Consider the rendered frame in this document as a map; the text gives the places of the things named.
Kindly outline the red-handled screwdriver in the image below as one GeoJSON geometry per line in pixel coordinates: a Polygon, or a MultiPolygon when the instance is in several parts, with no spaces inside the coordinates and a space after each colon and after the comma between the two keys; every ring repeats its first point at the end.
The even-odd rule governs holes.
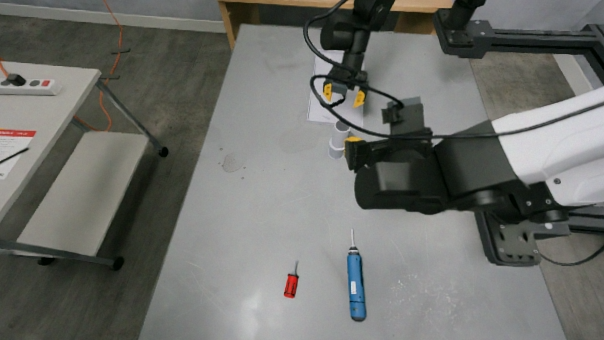
{"type": "Polygon", "coordinates": [[[292,274],[287,274],[288,280],[287,280],[285,291],[284,291],[285,297],[294,298],[297,279],[299,279],[299,276],[296,276],[296,272],[295,272],[297,262],[298,261],[295,262],[295,266],[294,266],[294,270],[293,270],[292,274]]]}

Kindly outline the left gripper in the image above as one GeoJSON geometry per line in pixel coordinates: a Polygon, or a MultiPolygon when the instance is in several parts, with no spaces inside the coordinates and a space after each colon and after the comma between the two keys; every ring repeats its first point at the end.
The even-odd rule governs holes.
{"type": "Polygon", "coordinates": [[[432,140],[422,139],[421,147],[418,149],[402,148],[389,153],[387,151],[389,139],[367,143],[366,140],[351,137],[345,140],[345,157],[349,169],[357,174],[361,168],[366,168],[366,165],[371,168],[377,163],[407,164],[410,159],[427,159],[426,152],[434,147],[432,140]]]}

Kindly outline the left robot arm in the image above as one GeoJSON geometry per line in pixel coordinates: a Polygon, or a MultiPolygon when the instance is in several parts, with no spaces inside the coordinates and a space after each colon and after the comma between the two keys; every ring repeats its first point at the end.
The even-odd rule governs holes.
{"type": "MultiPolygon", "coordinates": [[[[391,101],[382,109],[390,135],[423,136],[421,96],[400,101],[405,106],[393,108],[398,103],[391,101]]],[[[490,131],[499,132],[443,139],[426,152],[427,159],[361,168],[355,179],[358,206],[427,216],[483,212],[498,261],[541,263],[528,220],[566,222],[568,211],[604,201],[604,87],[451,135],[490,131]]]]}

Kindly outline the blue screwdriver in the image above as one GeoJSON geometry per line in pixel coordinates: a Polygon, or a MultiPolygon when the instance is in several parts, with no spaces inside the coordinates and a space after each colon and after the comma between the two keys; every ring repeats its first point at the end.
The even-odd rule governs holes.
{"type": "Polygon", "coordinates": [[[353,229],[351,229],[352,245],[347,256],[348,286],[350,301],[350,316],[355,322],[366,319],[362,263],[359,251],[354,245],[353,229]]]}

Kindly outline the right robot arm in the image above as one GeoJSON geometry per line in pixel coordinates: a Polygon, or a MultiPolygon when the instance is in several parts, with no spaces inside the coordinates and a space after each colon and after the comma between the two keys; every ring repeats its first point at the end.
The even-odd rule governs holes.
{"type": "MultiPolygon", "coordinates": [[[[371,32],[380,31],[395,2],[396,0],[354,0],[351,15],[330,15],[320,34],[322,49],[348,50],[348,53],[354,55],[366,53],[371,32]]],[[[448,47],[472,48],[475,45],[468,27],[469,21],[476,8],[484,6],[485,3],[486,0],[455,0],[451,8],[437,9],[436,13],[448,47]]],[[[355,79],[349,72],[339,68],[334,77],[356,82],[359,73],[357,70],[354,72],[355,79]]],[[[333,80],[330,92],[346,96],[347,90],[353,91],[354,87],[333,80]]]]}

